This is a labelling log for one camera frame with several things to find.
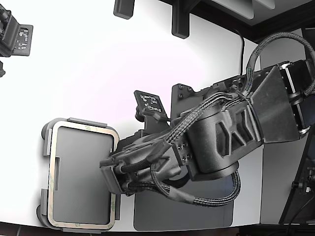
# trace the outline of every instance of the black bracket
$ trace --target black bracket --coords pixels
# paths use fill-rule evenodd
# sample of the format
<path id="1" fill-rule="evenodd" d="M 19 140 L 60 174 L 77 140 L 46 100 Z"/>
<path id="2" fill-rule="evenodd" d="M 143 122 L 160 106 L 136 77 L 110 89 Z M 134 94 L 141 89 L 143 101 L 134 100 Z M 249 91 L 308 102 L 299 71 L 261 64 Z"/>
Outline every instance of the black bracket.
<path id="1" fill-rule="evenodd" d="M 130 19 L 135 0 L 115 0 L 114 15 Z M 189 36 L 189 14 L 201 0 L 173 0 L 172 34 L 179 38 Z"/>

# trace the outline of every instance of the white table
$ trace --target white table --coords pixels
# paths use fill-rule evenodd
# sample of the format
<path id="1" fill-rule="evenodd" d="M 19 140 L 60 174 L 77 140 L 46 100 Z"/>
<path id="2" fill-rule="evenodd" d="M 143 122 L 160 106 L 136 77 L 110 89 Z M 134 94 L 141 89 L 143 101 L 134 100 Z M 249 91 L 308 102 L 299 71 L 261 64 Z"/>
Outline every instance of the white table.
<path id="1" fill-rule="evenodd" d="M 174 84 L 200 90 L 239 73 L 238 35 L 191 15 L 190 37 L 174 37 L 171 6 L 158 0 L 137 0 L 128 21 L 113 15 L 114 0 L 1 3 L 34 32 L 30 57 L 1 59 L 7 73 L 0 79 L 0 222 L 41 226 L 35 210 L 48 183 L 45 123 L 105 122 L 123 139 L 143 128 L 134 118 L 135 90 L 159 95 L 170 114 Z M 246 41 L 245 60 L 254 48 Z M 262 147 L 239 170 L 233 226 L 259 223 Z M 133 197 L 122 196 L 112 230 L 134 230 Z"/>

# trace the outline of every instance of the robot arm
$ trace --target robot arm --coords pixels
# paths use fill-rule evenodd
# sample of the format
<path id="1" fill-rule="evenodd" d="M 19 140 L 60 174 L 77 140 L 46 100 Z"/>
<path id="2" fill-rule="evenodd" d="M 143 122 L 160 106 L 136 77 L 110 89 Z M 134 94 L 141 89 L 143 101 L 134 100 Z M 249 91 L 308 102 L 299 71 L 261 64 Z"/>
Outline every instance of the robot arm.
<path id="1" fill-rule="evenodd" d="M 313 61 L 283 62 L 253 72 L 261 50 L 278 38 L 302 43 Z M 235 76 L 199 92 L 189 86 L 172 89 L 171 119 L 158 96 L 136 91 L 136 118 L 145 129 L 121 140 L 101 161 L 110 192 L 132 195 L 150 190 L 183 203 L 218 207 L 240 193 L 238 160 L 262 144 L 302 138 L 315 123 L 312 106 L 315 53 L 292 33 L 263 40 L 252 53 L 246 75 Z M 182 167 L 188 174 L 178 180 Z M 214 180 L 231 175 L 232 192 L 221 199 L 204 199 L 182 192 L 189 180 Z"/>

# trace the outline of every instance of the black braided cable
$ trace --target black braided cable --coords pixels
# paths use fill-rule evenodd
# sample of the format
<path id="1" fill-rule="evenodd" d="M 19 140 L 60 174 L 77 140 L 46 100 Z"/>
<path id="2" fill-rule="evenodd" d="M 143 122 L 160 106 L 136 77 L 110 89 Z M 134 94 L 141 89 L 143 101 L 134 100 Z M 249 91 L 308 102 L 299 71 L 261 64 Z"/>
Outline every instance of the black braided cable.
<path id="1" fill-rule="evenodd" d="M 230 202 L 235 200 L 241 191 L 241 180 L 238 171 L 234 172 L 231 176 L 233 180 L 233 190 L 228 196 L 219 199 L 206 199 L 196 197 L 193 201 L 193 204 L 202 207 L 220 207 L 229 204 Z"/>
<path id="2" fill-rule="evenodd" d="M 162 184 L 160 183 L 160 181 L 158 180 L 157 177 L 157 171 L 156 171 L 156 165 L 153 163 L 151 165 L 151 178 L 155 184 L 155 186 L 157 187 L 157 189 L 159 190 L 159 192 L 164 195 L 164 196 L 168 196 L 168 192 L 166 191 L 166 189 L 162 186 Z"/>
<path id="3" fill-rule="evenodd" d="M 265 38 L 253 51 L 247 67 L 246 67 L 246 80 L 245 80 L 245 84 L 242 88 L 241 93 L 244 96 L 248 96 L 251 89 L 252 89 L 252 81 L 253 81 L 253 71 L 255 68 L 255 64 L 257 61 L 258 56 L 260 55 L 261 51 L 271 42 L 280 39 L 280 38 L 289 38 L 289 39 L 293 39 L 295 41 L 298 41 L 299 43 L 303 44 L 304 47 L 309 50 L 310 55 L 312 57 L 313 63 L 315 63 L 315 52 L 313 47 L 310 45 L 310 43 L 308 41 L 306 41 L 304 38 L 302 38 L 301 36 L 294 34 L 294 33 L 290 33 L 290 32 L 280 32 L 280 33 L 275 33 L 267 38 Z M 315 88 L 315 80 L 314 78 L 313 82 L 306 88 L 306 90 L 304 91 L 304 94 L 306 96 L 310 95 L 310 93 L 312 92 L 312 90 L 314 90 Z"/>
<path id="4" fill-rule="evenodd" d="M 214 93 L 212 96 L 203 100 L 194 110 L 192 110 L 180 123 L 175 126 L 174 129 L 166 136 L 165 140 L 173 145 L 178 138 L 183 135 L 193 123 L 195 123 L 203 114 L 203 112 L 218 104 L 219 102 L 232 100 L 233 97 L 230 94 L 224 92 Z"/>

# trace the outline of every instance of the rectangular frame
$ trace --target rectangular frame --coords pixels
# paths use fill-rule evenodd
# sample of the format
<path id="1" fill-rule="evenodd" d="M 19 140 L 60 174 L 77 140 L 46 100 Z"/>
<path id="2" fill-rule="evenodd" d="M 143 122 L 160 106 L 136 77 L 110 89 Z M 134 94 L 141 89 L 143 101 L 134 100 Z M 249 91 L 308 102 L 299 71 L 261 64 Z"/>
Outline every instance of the rectangular frame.
<path id="1" fill-rule="evenodd" d="M 67 223 L 67 222 L 58 222 L 53 218 L 53 196 L 54 196 L 54 175 L 55 175 L 55 161 L 56 161 L 56 149 L 57 149 L 57 135 L 58 129 L 60 127 L 67 127 L 79 130 L 85 130 L 95 133 L 108 134 L 113 136 L 113 151 L 116 150 L 117 144 L 119 141 L 118 134 L 111 129 L 101 128 L 91 125 L 72 123 L 68 121 L 58 121 L 52 132 L 51 140 L 51 153 L 50 153 L 50 168 L 49 168 L 49 181 L 48 181 L 48 221 L 55 227 L 61 228 L 77 228 L 77 229 L 101 229 L 108 230 L 112 228 L 115 224 L 115 205 L 116 205 L 116 195 L 111 195 L 111 206 L 110 206 L 110 221 L 107 225 L 96 225 L 96 224 L 80 224 L 80 223 Z"/>

